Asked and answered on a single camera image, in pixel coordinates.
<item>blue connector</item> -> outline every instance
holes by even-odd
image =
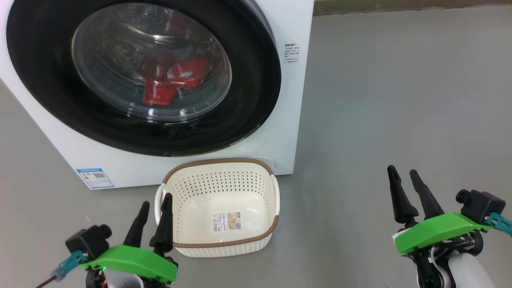
[[[80,264],[87,261],[87,256],[83,254],[82,251],[75,251],[71,256],[69,256],[66,260],[59,264],[59,267],[52,271],[50,274],[55,277],[55,282],[59,282],[66,277],[66,275],[71,272],[71,270],[77,268]]]
[[[503,231],[512,236],[512,221],[506,219],[500,214],[492,212],[486,221],[487,224],[491,225],[494,229]]]

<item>white plastic basket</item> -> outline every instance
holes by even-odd
[[[155,197],[155,219],[166,193],[173,196],[173,243],[189,257],[256,252],[279,219],[279,186],[256,159],[206,160],[171,170]]]

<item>wire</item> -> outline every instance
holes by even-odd
[[[36,288],[43,288],[44,286],[48,285],[53,280],[57,279],[57,276],[53,276],[52,278],[46,280],[45,282],[41,283],[41,285],[37,286]]]

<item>basket handle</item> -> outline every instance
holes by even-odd
[[[162,183],[160,187],[158,187],[157,194],[155,195],[155,220],[160,223],[160,216],[162,215],[162,211],[160,210],[160,206],[162,205],[162,194],[164,191],[165,183]]]
[[[275,191],[275,214],[279,215],[279,211],[281,210],[281,196],[279,194],[278,179],[274,175],[271,175],[270,177],[272,178]]]

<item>white washing machine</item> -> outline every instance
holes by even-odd
[[[90,189],[295,160],[313,0],[6,0],[0,76]]]

